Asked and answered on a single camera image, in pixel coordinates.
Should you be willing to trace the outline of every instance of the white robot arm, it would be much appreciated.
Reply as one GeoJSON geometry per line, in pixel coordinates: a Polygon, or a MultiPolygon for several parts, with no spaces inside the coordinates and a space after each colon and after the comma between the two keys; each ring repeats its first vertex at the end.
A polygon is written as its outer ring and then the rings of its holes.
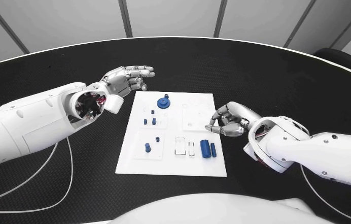
{"type": "Polygon", "coordinates": [[[46,149],[88,126],[104,109],[118,113],[123,97],[147,90],[153,67],[118,67],[87,87],[71,83],[0,106],[0,163],[46,149]]]}
{"type": "Polygon", "coordinates": [[[206,129],[231,137],[248,130],[249,143],[243,150],[278,172],[298,162],[323,178],[351,185],[350,135],[320,133],[310,136],[307,128],[291,118],[262,118],[236,102],[218,109],[206,129]],[[218,119],[225,126],[213,126],[218,119]]]}

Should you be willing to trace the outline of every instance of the black table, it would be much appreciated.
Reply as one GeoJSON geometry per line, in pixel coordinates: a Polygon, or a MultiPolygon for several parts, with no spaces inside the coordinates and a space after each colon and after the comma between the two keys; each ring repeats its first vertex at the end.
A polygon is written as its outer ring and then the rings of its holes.
{"type": "MultiPolygon", "coordinates": [[[[294,118],[312,134],[351,134],[348,71],[297,52],[219,39],[113,40],[12,59],[0,63],[0,104],[71,82],[90,85],[110,70],[128,65],[156,68],[156,78],[146,79],[150,91],[213,93],[216,107],[236,101],[262,116],[294,118]]],[[[2,214],[0,223],[111,220],[153,201],[195,193],[232,193],[269,200],[297,197],[318,216],[348,223],[312,193],[298,164],[281,174],[252,160],[242,150],[246,136],[222,137],[228,178],[117,175],[134,92],[124,99],[120,113],[105,112],[71,137],[74,184],[64,202],[46,211],[2,214]]],[[[52,149],[0,164],[0,193],[32,176],[52,149]]],[[[327,201],[351,215],[351,186],[324,180],[310,171],[307,175],[327,201]]],[[[67,192],[69,176],[64,141],[39,175],[0,199],[0,210],[55,204],[67,192]]]]}

